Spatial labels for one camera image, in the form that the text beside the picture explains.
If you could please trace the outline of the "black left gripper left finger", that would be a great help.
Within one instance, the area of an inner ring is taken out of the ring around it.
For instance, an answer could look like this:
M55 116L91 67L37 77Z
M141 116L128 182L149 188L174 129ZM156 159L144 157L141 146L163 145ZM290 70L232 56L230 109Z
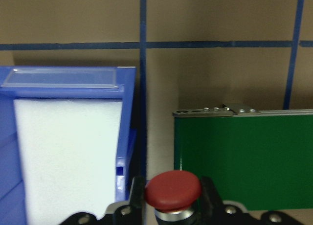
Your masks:
M144 205L145 179L142 176L136 176L132 180L129 205L141 209Z

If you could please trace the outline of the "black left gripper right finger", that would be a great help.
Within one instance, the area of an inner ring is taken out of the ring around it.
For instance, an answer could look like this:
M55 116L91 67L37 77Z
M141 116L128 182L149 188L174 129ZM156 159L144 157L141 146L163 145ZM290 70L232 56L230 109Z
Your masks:
M217 188L210 177L202 176L200 207L201 210L214 210L223 206L223 201L217 191Z

